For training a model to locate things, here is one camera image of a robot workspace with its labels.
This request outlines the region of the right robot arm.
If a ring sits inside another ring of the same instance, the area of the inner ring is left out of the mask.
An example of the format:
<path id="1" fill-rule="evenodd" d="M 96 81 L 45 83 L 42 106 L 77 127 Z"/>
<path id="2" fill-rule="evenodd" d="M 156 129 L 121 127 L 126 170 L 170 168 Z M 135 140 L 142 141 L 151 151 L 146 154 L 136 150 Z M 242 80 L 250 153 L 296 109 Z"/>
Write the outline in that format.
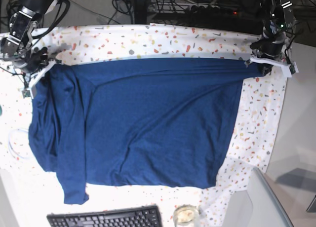
<path id="1" fill-rule="evenodd" d="M 70 9 L 69 0 L 19 0 L 22 7 L 14 13 L 9 20 L 9 34 L 0 41 L 0 59 L 11 62 L 13 76 L 21 76 L 24 87 L 21 89 L 24 98 L 35 98 L 36 84 L 56 64 L 55 59 L 50 59 L 48 48 L 35 48 L 35 45 L 48 35 L 65 17 Z M 32 35 L 38 28 L 39 21 L 56 5 L 65 4 L 62 14 L 57 14 L 49 28 L 39 34 Z"/>

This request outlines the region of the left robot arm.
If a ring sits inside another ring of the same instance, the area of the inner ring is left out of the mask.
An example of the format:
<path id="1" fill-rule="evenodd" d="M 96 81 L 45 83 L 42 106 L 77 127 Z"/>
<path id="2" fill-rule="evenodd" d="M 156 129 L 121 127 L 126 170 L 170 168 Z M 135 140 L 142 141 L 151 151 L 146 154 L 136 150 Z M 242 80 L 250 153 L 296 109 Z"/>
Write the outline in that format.
<path id="1" fill-rule="evenodd" d="M 245 62 L 247 66 L 258 64 L 264 75 L 272 67 L 279 67 L 284 77 L 292 77 L 298 72 L 288 53 L 294 38 L 287 36 L 294 27 L 292 6 L 291 0 L 260 0 L 258 15 L 262 19 L 263 30 L 260 39 L 250 45 L 252 54 Z"/>

